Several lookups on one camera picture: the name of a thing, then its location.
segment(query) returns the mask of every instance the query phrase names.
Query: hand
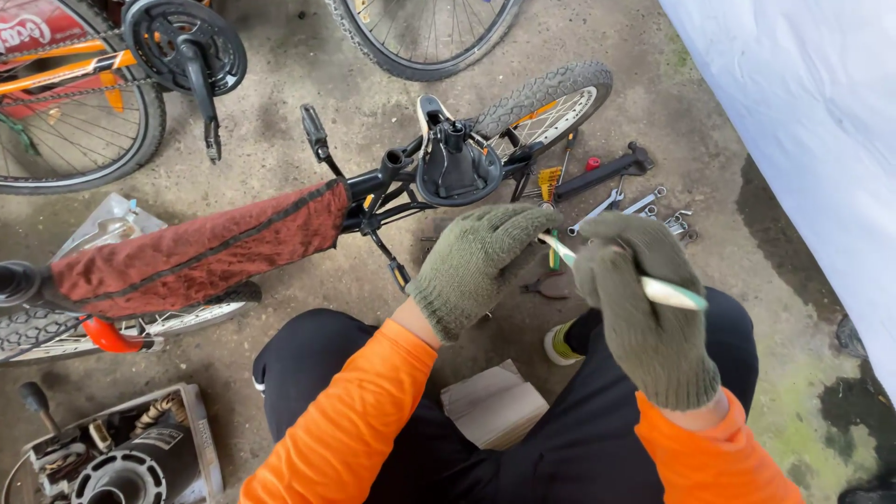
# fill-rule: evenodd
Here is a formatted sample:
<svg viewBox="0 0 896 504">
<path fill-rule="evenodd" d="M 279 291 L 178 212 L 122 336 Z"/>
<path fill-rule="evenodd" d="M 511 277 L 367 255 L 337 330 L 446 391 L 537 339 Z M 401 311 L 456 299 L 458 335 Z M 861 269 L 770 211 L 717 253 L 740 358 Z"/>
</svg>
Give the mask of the hand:
<svg viewBox="0 0 896 504">
<path fill-rule="evenodd" d="M 625 374 L 660 408 L 690 411 L 719 391 L 719 370 L 706 354 L 703 313 L 651 303 L 646 274 L 702 296 L 705 290 L 665 225 L 604 212 L 579 232 L 591 239 L 573 267 L 579 293 L 603 310 L 607 346 Z"/>
<path fill-rule="evenodd" d="M 533 240 L 563 215 L 526 204 L 495 204 L 465 213 L 435 243 L 407 287 L 442 343 L 491 309 L 522 270 L 545 250 Z"/>
</svg>

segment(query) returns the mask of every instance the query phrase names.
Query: pliers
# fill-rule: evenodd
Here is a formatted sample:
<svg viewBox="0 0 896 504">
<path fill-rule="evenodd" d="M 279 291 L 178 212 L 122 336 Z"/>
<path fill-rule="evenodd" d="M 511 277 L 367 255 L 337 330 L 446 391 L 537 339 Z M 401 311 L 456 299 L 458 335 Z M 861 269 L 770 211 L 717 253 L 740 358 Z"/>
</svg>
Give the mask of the pliers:
<svg viewBox="0 0 896 504">
<path fill-rule="evenodd" d="M 542 296 L 548 298 L 549 300 L 565 300 L 565 299 L 569 298 L 569 294 L 567 294 L 567 293 L 565 293 L 565 292 L 564 292 L 564 293 L 561 293 L 561 294 L 558 294 L 558 293 L 554 293 L 554 292 L 544 292 L 544 291 L 541 290 L 541 284 L 542 284 L 544 281 L 548 280 L 548 279 L 549 279 L 550 277 L 552 277 L 552 276 L 558 276 L 558 275 L 561 275 L 561 274 L 563 274 L 563 273 L 565 273 L 565 272 L 562 272 L 562 271 L 550 271 L 550 272 L 544 273 L 544 274 L 542 274 L 542 275 L 541 275 L 535 282 L 527 283 L 527 284 L 525 284 L 525 285 L 521 285 L 521 286 L 520 286 L 520 292 L 522 292 L 522 293 L 526 293 L 526 292 L 537 292 L 538 294 L 541 294 Z"/>
</svg>

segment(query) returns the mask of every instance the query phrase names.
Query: black pants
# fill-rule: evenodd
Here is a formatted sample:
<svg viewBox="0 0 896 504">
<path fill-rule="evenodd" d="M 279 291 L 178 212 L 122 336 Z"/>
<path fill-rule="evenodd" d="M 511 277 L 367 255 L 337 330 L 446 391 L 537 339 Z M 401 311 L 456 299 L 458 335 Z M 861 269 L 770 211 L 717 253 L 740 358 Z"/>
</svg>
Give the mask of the black pants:
<svg viewBox="0 0 896 504">
<path fill-rule="evenodd" d="M 706 350 L 749 413 L 759 374 L 753 322 L 727 294 L 707 289 L 707 301 Z M 344 313 L 313 309 L 265 345 L 253 374 L 275 441 L 375 330 Z M 607 348 L 600 312 L 576 319 L 566 341 L 586 358 L 523 441 L 503 452 L 480 450 L 424 398 L 367 501 L 662 502 L 656 466 L 633 431 L 640 415 L 635 386 Z"/>
</svg>

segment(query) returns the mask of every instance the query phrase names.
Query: bicycle tire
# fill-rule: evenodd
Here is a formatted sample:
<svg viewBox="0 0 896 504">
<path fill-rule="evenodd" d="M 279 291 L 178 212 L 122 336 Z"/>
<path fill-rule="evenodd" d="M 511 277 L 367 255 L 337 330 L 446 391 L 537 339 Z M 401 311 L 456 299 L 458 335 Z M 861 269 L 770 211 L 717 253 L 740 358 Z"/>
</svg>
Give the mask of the bicycle tire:
<svg viewBox="0 0 896 504">
<path fill-rule="evenodd" d="M 613 73 L 606 65 L 598 61 L 570 63 L 529 79 L 479 114 L 473 131 L 491 140 L 549 103 L 589 87 L 597 89 L 595 100 L 563 132 L 535 151 L 535 155 L 539 156 L 564 140 L 567 133 L 584 124 L 607 101 L 613 90 Z"/>
<path fill-rule="evenodd" d="M 397 61 L 391 56 L 391 53 L 387 54 L 387 51 L 380 48 L 381 44 L 378 41 L 374 43 L 371 40 L 373 35 L 361 26 L 353 13 L 355 8 L 354 0 L 324 0 L 324 2 L 330 7 L 333 18 L 339 24 L 342 33 L 349 37 L 352 45 L 361 51 L 361 54 L 386 73 L 406 81 L 418 83 L 446 79 L 485 57 L 511 29 L 516 21 L 517 14 L 520 13 L 520 5 L 522 4 L 522 0 L 506 0 L 508 3 L 507 12 L 491 30 L 490 36 L 473 50 L 465 49 L 465 54 L 462 57 L 454 58 L 450 60 L 450 63 L 439 67 L 417 68 Z"/>
<path fill-rule="evenodd" d="M 241 307 L 228 311 L 218 317 L 203 320 L 196 324 L 179 327 L 172 331 L 160 333 L 161 335 L 181 335 L 188 331 L 194 331 L 207 326 L 213 326 L 225 320 L 231 319 L 236 314 L 251 309 L 262 301 L 262 288 L 255 282 L 243 282 L 225 291 L 218 296 L 203 303 L 196 303 L 188 308 L 196 308 L 202 305 L 220 305 L 227 303 L 244 302 Z M 0 317 L 0 352 L 16 352 L 22 346 L 32 346 L 45 342 L 50 338 L 59 336 L 59 331 L 69 326 L 77 316 L 70 313 L 53 311 L 44 308 L 28 308 L 7 317 Z M 50 355 L 35 359 L 8 361 L 0 363 L 4 366 L 21 366 L 35 363 L 65 361 L 75 357 L 92 355 L 103 352 L 100 348 L 90 348 L 78 352 L 69 352 L 59 355 Z"/>
<path fill-rule="evenodd" d="M 78 19 L 85 30 L 91 33 L 100 33 L 115 28 L 108 17 L 91 0 L 57 0 L 57 2 L 72 17 Z M 108 37 L 105 39 L 105 43 L 110 52 L 127 49 L 125 40 L 119 36 Z M 130 81 L 147 77 L 146 73 L 137 65 L 125 66 L 119 70 Z M 118 165 L 117 167 L 114 167 L 108 173 L 102 173 L 82 182 L 77 181 L 79 178 L 64 177 L 64 179 L 72 178 L 71 183 L 66 183 L 63 178 L 60 178 L 57 180 L 57 185 L 41 185 L 39 182 L 33 182 L 33 186 L 7 185 L 12 184 L 12 181 L 3 182 L 0 179 L 0 194 L 37 196 L 85 191 L 115 182 L 142 168 L 159 149 L 162 138 L 165 135 L 167 118 L 165 101 L 162 99 L 158 85 L 147 83 L 134 86 L 134 88 L 139 90 L 139 93 L 135 94 L 138 94 L 142 100 L 144 111 L 140 114 L 139 133 L 138 138 L 134 139 L 134 144 L 125 152 L 122 158 L 113 160 L 108 164 L 108 166 Z M 94 171 L 101 171 L 101 169 L 106 167 L 100 167 Z"/>
</svg>

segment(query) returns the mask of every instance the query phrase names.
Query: bicycle chain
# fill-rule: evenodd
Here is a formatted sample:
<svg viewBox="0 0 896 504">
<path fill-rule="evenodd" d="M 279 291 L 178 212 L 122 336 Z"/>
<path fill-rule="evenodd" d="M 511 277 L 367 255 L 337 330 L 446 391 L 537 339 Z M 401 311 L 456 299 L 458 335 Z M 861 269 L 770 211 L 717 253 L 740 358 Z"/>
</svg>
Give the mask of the bicycle chain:
<svg viewBox="0 0 896 504">
<path fill-rule="evenodd" d="M 85 35 L 84 37 L 81 37 L 79 39 L 72 39 L 72 40 L 68 40 L 66 42 L 59 42 L 58 44 L 51 44 L 49 46 L 43 46 L 40 48 L 35 48 L 35 49 L 22 51 L 22 52 L 18 52 L 18 53 L 7 53 L 4 55 L 0 55 L 0 63 L 4 63 L 6 61 L 13 60 L 17 57 L 31 56 L 31 55 L 46 53 L 48 51 L 52 51 L 55 49 L 67 48 L 69 46 L 73 46 L 75 44 L 81 44 L 83 42 L 89 42 L 91 40 L 115 37 L 117 35 L 121 35 L 124 32 L 125 32 L 124 28 L 115 28 L 114 30 L 104 31 L 102 33 L 97 33 L 96 35 L 92 35 L 92 34 Z M 140 84 L 146 84 L 146 83 L 152 83 L 152 82 L 154 82 L 154 79 L 146 78 L 146 79 L 140 79 L 137 81 L 130 81 L 129 83 L 120 83 L 120 84 L 116 84 L 114 86 L 105 86 L 105 87 L 101 87 L 101 88 L 93 88 L 93 89 L 88 89 L 88 90 L 83 90 L 83 91 L 62 92 L 59 94 L 54 94 L 51 96 L 44 96 L 41 98 L 5 101 L 5 102 L 0 102 L 0 109 L 6 108 L 6 107 L 17 107 L 19 105 L 30 105 L 31 103 L 40 103 L 43 101 L 64 100 L 67 98 L 77 98 L 79 96 L 85 96 L 88 94 L 93 94 L 95 92 L 114 91 L 114 90 L 119 90 L 119 89 L 131 87 L 131 86 L 139 86 Z"/>
</svg>

